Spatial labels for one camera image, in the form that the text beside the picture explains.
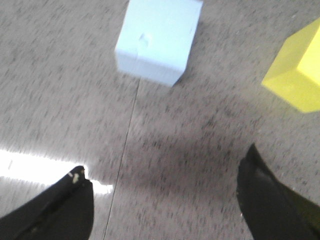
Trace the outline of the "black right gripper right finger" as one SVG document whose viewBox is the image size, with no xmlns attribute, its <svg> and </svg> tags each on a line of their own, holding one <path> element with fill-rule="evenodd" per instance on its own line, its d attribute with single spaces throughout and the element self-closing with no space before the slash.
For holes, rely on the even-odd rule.
<svg viewBox="0 0 320 240">
<path fill-rule="evenodd" d="M 255 240 L 318 240 L 320 207 L 281 183 L 252 144 L 240 161 L 236 196 Z"/>
</svg>

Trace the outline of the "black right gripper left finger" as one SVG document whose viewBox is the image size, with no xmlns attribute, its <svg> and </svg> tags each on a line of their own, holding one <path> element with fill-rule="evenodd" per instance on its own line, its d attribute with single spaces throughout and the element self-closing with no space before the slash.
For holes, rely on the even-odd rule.
<svg viewBox="0 0 320 240">
<path fill-rule="evenodd" d="M 76 166 L 0 219 L 2 240 L 87 240 L 94 224 L 93 183 Z"/>
</svg>

